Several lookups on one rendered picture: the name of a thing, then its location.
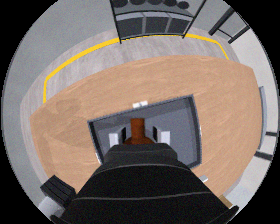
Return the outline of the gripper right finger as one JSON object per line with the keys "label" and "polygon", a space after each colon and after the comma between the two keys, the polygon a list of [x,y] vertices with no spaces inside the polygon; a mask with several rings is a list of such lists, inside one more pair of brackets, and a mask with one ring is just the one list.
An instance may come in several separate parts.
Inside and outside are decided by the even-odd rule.
{"label": "gripper right finger", "polygon": [[170,131],[153,126],[153,138],[158,143],[167,143],[170,146]]}

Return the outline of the brown bottle with cream label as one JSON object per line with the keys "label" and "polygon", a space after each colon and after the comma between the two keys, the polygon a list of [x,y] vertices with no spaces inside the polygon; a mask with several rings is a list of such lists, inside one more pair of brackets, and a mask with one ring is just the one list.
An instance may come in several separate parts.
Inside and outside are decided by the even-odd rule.
{"label": "brown bottle with cream label", "polygon": [[145,136],[145,118],[133,118],[131,121],[131,137],[125,140],[124,144],[150,144],[154,143]]}

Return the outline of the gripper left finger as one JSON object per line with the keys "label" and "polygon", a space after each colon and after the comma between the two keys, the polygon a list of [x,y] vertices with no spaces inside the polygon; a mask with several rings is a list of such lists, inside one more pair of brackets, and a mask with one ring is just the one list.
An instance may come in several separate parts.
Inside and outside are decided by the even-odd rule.
{"label": "gripper left finger", "polygon": [[116,144],[124,144],[126,140],[126,127],[121,127],[115,133],[109,134],[110,148]]}

